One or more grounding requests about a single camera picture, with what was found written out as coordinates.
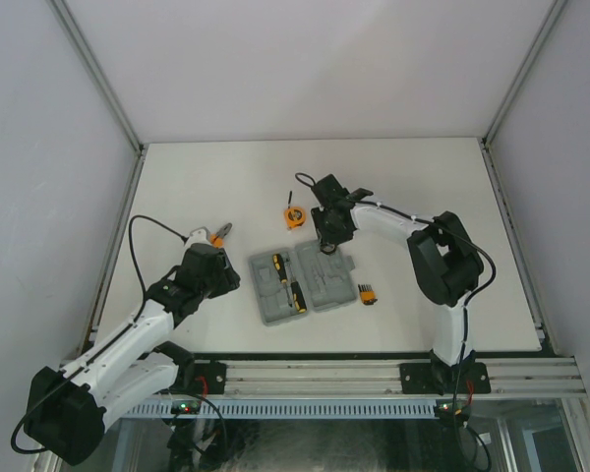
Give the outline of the aluminium frame post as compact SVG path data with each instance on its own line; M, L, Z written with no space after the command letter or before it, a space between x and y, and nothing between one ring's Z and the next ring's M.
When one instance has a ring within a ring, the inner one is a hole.
M545 49L551 35L558 26L566 7L569 5L568 0L555 0L551 2L550 8L543 21L535 33L525 56L520 63L512 82L501 100L501 103L494 115L484 137L482 144L489 147L496 139L503 123L505 122L516 99L522 92L528 77L538 62L541 53Z
M140 156L144 150L144 145L135 131L117 93L104 73L69 3L64 0L48 0L47 5L72 45L77 58L85 68L86 73L102 98L113 121L119 127L134 154Z

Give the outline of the right aluminium frame post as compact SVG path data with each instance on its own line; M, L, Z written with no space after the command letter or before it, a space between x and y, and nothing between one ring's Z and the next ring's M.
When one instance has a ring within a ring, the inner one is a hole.
M516 99L522 92L528 77L538 62L541 53L545 49L551 35L558 26L566 7L569 5L568 0L555 0L551 2L550 8L543 21L535 33L525 56L520 63L512 82L501 100L501 103L494 115L484 137L482 144L489 147L496 139L503 123L505 122Z

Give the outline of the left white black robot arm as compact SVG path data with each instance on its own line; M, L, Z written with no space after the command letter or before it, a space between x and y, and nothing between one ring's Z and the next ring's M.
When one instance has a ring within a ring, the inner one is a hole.
M203 301L239 286L224 250L192 244L179 265L144 291L137 312L99 344L58 370L44 367L34 375L13 433L25 433L41 451L78 465L149 396L168 388L194 391L194 357L171 335Z

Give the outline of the black yellow screwdriver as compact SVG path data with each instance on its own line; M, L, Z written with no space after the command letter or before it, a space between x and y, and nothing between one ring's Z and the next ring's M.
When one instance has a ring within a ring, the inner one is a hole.
M273 262L274 268L278 274L280 282L283 285L287 285L288 284L288 276L287 276L284 258L282 257L281 254L276 253L276 254L272 255L272 262Z
M300 283L297 280L287 282L287 291L290 293L290 306L293 307L297 313L306 313L307 305L303 295Z

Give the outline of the aluminium front rail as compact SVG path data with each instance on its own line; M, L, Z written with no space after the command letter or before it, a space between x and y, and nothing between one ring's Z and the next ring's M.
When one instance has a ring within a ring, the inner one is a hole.
M418 359L200 360L196 376L197 391L227 398L441 398L454 390L434 386L430 364ZM572 358L487 358L459 391L529 399L583 397L586 388Z

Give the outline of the left aluminium frame post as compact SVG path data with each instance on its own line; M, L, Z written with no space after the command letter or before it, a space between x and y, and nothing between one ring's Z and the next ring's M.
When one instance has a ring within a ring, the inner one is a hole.
M117 93L104 73L69 3L64 0L48 0L47 5L72 45L77 58L85 68L86 73L102 98L113 121L119 127L134 154L140 156L144 150L144 145L135 131Z

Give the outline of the grey plastic tool case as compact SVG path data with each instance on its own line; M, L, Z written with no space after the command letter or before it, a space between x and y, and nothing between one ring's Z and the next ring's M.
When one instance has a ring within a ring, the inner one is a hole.
M297 280L300 283L307 305L306 313L299 314L290 306L287 285L280 282L272 262L272 255L276 253L284 258L288 282ZM343 308L357 299L351 277L355 268L352 258L340 251L325 255L315 240L251 256L248 266L261 320L267 326L294 321L311 312Z

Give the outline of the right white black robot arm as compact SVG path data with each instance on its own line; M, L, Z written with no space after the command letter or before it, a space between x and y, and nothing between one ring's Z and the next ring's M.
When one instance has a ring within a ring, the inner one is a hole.
M480 248L460 218L450 211L430 219L406 213L373 201L369 190L348 191L332 174L310 188L319 202L311 215L324 254L336 252L358 231L382 236L408 252L421 292L442 308L430 353L434 385L445 392L458 390L474 356L467 308L484 271Z

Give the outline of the orange hex key set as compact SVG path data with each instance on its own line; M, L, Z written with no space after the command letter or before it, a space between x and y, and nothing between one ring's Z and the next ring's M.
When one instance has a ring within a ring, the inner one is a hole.
M376 292L370 284L359 284L358 290L360 300L365 306L372 306L378 301Z

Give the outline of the orange tape measure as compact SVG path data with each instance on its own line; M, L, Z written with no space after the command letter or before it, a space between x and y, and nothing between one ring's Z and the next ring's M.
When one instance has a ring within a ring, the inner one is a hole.
M289 206L284 212L288 230L301 227L306 222L306 212L299 206Z

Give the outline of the orange black pliers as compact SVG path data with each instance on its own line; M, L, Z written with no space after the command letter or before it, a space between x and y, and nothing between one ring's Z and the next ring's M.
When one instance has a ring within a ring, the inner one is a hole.
M225 237L230 233L232 229L232 223L228 222L221 226L216 232L209 235L209 241L215 248L222 248Z

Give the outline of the black tape roll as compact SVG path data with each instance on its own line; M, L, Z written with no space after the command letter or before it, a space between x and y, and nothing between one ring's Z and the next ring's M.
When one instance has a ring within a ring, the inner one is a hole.
M333 244L320 244L320 250L325 255L332 255L335 253L337 247Z

